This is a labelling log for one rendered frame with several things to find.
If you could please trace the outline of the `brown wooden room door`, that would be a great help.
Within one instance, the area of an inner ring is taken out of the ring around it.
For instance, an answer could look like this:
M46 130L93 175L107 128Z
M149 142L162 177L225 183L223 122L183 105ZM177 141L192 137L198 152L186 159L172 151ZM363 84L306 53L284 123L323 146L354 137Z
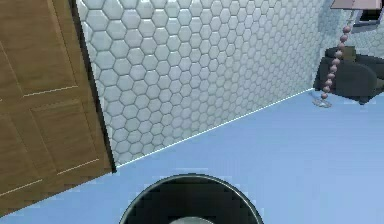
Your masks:
M0 218L115 169L76 0L0 0Z

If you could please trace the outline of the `dark framed wall picture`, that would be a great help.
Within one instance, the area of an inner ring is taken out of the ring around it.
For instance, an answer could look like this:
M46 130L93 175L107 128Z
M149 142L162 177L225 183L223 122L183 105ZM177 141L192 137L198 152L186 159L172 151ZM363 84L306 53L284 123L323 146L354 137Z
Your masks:
M362 27L362 26L378 25L380 23L381 17L382 17L381 9L361 10L358 12L354 26Z

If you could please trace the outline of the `pink beaded floor lamp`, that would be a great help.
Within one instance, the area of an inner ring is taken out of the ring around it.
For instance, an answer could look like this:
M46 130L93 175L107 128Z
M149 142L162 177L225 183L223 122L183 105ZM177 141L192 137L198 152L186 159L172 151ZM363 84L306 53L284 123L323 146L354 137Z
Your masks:
M355 28L366 31L377 27L377 25L355 27L354 23L358 12L361 10L381 9L383 16L383 2L384 0L332 0L330 5L332 10L348 10L350 15L346 20L346 24L342 27L342 34L340 35L337 46L327 49L325 56L321 59L313 84L313 88L316 91L321 91L321 95L319 98L313 100L314 105L322 108L330 108L332 106L327 98L332 94L330 87L332 86L332 80L336 76L340 59L347 58L344 48L347 46L346 42L349 36L355 32Z

